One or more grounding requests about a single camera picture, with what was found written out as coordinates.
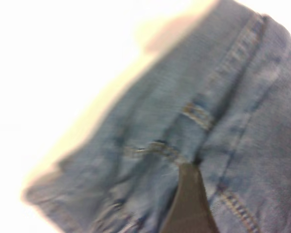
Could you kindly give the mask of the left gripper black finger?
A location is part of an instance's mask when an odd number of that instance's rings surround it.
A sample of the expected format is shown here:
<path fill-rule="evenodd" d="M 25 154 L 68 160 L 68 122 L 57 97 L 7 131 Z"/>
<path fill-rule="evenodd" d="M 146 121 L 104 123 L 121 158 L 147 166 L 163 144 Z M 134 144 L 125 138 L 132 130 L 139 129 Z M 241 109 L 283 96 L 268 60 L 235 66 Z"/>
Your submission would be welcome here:
<path fill-rule="evenodd" d="M 217 233 L 202 175 L 197 166 L 185 163 L 179 167 L 179 182 L 161 233 Z"/>

